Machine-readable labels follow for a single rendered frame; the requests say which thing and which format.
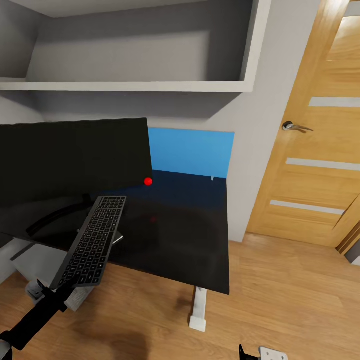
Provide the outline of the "monitor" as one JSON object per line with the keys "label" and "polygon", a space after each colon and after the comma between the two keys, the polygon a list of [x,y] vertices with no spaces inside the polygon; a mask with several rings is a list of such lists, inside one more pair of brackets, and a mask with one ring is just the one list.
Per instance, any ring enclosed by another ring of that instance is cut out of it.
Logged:
{"label": "monitor", "polygon": [[0,124],[0,208],[154,183],[146,117]]}

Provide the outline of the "desktop computer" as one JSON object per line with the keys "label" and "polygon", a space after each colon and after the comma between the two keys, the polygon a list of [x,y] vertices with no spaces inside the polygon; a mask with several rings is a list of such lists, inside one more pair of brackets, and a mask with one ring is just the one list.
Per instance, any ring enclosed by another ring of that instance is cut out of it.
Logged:
{"label": "desktop computer", "polygon": [[[9,262],[29,282],[39,280],[49,288],[66,255],[67,252],[64,250],[32,242]],[[94,286],[76,287],[64,304],[76,312],[94,288]]]}

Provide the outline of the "keyboard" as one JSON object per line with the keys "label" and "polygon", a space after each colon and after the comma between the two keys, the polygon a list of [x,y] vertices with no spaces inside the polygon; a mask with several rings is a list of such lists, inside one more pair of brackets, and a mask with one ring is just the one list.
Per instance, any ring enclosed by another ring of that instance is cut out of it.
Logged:
{"label": "keyboard", "polygon": [[127,196],[99,196],[79,229],[50,289],[55,292],[80,274],[71,288],[96,287],[108,263]]}

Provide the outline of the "notebook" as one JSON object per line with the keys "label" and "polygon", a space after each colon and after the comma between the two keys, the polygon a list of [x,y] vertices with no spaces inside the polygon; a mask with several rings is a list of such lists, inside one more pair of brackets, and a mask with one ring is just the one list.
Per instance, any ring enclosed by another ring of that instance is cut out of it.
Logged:
{"label": "notebook", "polygon": [[123,235],[119,231],[117,231],[115,239],[113,240],[113,243],[115,244],[116,242],[118,242],[122,238],[123,238]]}

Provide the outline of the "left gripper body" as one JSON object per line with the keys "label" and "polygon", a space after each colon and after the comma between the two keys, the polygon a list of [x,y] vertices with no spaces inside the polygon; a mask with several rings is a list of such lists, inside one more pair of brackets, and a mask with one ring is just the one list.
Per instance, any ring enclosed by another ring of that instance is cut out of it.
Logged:
{"label": "left gripper body", "polygon": [[45,287],[41,292],[45,295],[45,298],[22,319],[24,323],[36,333],[38,333],[59,310],[64,313],[68,309],[55,291]]}

